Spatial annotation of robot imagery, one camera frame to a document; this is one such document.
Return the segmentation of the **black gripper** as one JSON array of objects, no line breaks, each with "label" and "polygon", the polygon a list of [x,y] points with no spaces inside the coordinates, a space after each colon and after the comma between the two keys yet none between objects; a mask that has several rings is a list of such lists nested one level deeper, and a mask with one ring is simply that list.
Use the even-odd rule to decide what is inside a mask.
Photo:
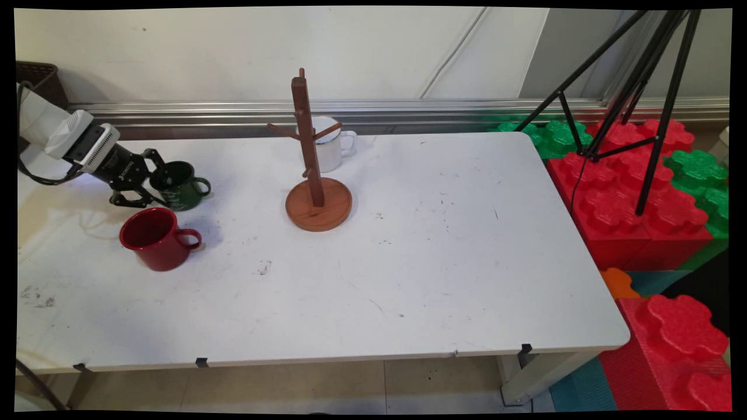
[{"label": "black gripper", "polygon": [[[148,160],[153,164],[152,169],[148,166]],[[162,177],[167,173],[166,162],[156,149],[147,148],[137,154],[116,143],[105,155],[99,167],[93,171],[92,176],[108,184],[112,189],[109,203],[115,207],[146,208],[158,204],[167,208],[166,201],[151,194],[144,187],[144,182],[149,177]],[[128,199],[124,193],[136,193],[138,198]]]}]

